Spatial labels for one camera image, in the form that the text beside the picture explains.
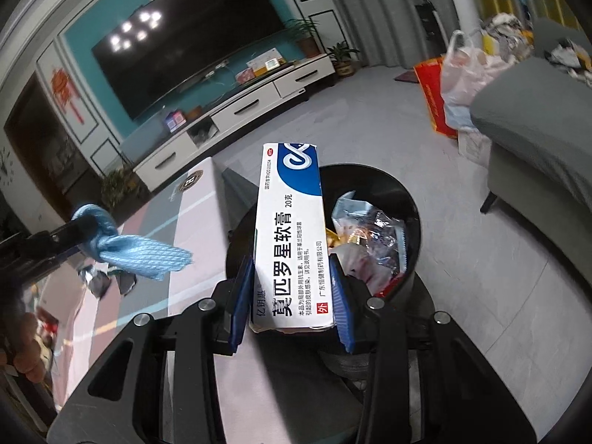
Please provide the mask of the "person's left hand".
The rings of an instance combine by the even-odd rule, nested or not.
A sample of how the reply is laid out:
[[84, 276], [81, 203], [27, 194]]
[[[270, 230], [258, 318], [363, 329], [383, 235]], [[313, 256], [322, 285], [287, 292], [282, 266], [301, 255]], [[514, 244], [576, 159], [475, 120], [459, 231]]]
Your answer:
[[45, 367], [41, 359], [41, 348], [35, 339], [37, 318], [26, 313], [21, 319], [21, 348], [15, 352], [13, 367], [26, 376], [33, 384], [39, 384], [45, 377]]

